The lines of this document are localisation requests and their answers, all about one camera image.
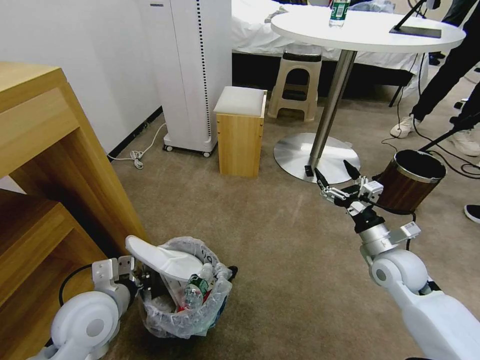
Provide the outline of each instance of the white cushion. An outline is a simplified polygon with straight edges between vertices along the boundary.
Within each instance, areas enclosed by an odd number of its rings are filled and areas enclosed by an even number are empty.
[[[250,87],[225,86],[214,112],[259,117],[262,115],[264,91]]]

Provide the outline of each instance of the round table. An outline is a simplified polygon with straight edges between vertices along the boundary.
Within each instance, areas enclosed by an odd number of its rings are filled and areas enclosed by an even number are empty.
[[[305,6],[303,10],[277,15],[271,20],[274,32],[299,42],[341,49],[326,105],[316,134],[299,133],[280,140],[273,150],[276,162],[287,173],[315,183],[305,166],[316,167],[330,184],[348,181],[343,160],[360,168],[352,147],[329,136],[337,105],[342,98],[357,51],[377,53],[430,53],[448,51],[460,45],[463,30],[438,21],[409,18],[404,25],[440,29],[441,38],[390,33],[403,15],[385,12],[348,11],[343,27],[329,27],[330,9]]]

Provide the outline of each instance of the plastic stool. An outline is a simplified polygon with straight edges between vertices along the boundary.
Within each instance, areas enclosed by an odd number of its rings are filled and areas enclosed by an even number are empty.
[[[317,88],[322,68],[322,56],[298,54],[291,51],[290,48],[287,48],[281,57],[280,70],[268,106],[268,116],[276,118],[282,108],[295,109],[302,110],[303,120],[311,122],[315,119],[317,111]],[[307,85],[287,83],[289,72],[295,69],[303,69],[308,72]]]
[[[216,103],[220,173],[255,178],[259,174],[267,91],[226,86]]]

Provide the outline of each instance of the white air purifier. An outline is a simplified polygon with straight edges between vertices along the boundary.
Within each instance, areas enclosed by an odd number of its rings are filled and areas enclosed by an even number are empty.
[[[164,149],[205,157],[217,144],[213,109],[232,84],[230,0],[139,1],[167,135]]]

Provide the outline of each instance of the water bottle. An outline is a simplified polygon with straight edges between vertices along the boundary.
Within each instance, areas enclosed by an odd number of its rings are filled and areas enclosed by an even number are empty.
[[[185,287],[185,308],[199,309],[204,303],[204,296],[214,278],[214,267],[210,263],[203,264],[200,273],[193,274]]]
[[[330,22],[328,23],[331,28],[341,28],[344,25],[349,6],[350,0],[333,0],[331,5]]]
[[[232,276],[232,270],[230,270],[224,264],[219,262],[215,265],[214,274],[215,274],[215,277],[218,280],[220,280],[220,279],[228,280],[230,278],[230,276]]]

